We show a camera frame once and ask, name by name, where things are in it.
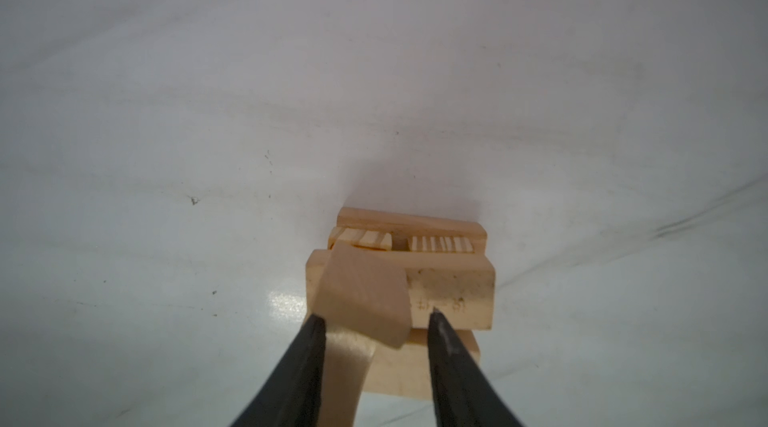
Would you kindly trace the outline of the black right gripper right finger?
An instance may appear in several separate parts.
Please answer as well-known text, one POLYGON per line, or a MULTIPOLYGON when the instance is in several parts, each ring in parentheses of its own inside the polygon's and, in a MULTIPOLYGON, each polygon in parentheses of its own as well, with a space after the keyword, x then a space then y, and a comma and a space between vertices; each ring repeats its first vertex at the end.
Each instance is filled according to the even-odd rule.
POLYGON ((435 309, 427 331, 436 424, 522 427, 471 357, 446 316, 435 309))

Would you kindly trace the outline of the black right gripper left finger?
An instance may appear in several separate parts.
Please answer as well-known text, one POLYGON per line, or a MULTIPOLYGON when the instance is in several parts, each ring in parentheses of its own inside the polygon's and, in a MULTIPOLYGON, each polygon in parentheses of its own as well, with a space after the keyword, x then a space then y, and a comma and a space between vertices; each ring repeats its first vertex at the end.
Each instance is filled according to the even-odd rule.
POLYGON ((232 425, 317 426, 325 350, 325 321, 310 315, 260 391, 232 425))

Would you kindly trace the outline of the plain wood block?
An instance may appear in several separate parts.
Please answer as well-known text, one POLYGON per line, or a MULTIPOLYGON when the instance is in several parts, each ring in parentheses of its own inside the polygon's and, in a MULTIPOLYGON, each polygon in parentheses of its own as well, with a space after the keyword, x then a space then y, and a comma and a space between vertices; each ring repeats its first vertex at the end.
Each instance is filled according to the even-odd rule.
POLYGON ((466 237, 476 253, 484 254, 487 232, 477 222, 435 218, 362 208, 342 207, 336 225, 354 229, 389 232, 393 246, 406 247, 414 236, 466 237))
MULTIPOLYGON (((316 250, 306 264, 307 303, 317 289, 331 250, 316 250)), ((493 323, 495 269, 482 254, 373 251, 406 273, 412 328, 424 329, 442 312, 457 330, 489 330, 493 323)))

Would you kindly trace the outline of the wood arch block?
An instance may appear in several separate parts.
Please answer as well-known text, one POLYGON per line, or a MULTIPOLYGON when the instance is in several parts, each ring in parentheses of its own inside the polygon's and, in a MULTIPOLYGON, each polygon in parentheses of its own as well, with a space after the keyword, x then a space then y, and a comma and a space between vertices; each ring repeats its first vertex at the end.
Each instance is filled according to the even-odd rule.
POLYGON ((404 269, 381 254, 339 243, 310 302, 326 325, 320 426, 352 426, 377 348, 400 348, 412 328, 404 269))

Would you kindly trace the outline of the printed monkey wood block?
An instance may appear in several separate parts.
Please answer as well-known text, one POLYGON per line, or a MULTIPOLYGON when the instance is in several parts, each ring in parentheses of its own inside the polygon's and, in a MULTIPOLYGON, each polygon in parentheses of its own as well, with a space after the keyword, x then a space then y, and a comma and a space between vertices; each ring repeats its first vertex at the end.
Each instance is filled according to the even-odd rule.
POLYGON ((412 236, 408 239, 411 252, 472 254, 474 247, 467 237, 412 236))

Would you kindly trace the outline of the engraved long wood block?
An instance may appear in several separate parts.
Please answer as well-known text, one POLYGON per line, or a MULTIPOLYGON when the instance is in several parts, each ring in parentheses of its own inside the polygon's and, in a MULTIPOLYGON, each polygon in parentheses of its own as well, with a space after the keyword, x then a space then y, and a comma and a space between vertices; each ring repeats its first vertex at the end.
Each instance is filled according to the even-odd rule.
POLYGON ((432 399, 427 330, 413 329, 399 348, 379 344, 363 391, 417 400, 432 399))

